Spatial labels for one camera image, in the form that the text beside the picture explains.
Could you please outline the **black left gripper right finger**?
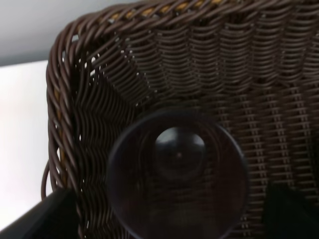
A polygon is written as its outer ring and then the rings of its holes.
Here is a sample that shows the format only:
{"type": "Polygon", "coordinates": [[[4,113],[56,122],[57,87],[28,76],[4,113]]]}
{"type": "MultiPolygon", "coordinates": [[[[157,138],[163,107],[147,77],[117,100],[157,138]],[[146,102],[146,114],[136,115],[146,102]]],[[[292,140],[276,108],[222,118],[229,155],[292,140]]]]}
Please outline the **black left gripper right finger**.
{"type": "Polygon", "coordinates": [[[319,208],[298,191],[270,184],[264,203],[264,230],[266,239],[317,239],[319,208]]]}

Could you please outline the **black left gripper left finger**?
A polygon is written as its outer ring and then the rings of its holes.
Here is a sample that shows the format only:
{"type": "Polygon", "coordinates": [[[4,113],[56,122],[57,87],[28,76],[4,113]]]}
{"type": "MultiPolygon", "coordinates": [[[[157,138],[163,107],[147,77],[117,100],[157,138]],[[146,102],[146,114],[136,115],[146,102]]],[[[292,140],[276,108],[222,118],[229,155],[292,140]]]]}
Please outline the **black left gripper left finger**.
{"type": "Polygon", "coordinates": [[[2,239],[76,239],[76,195],[58,189],[0,232],[2,239]]]}

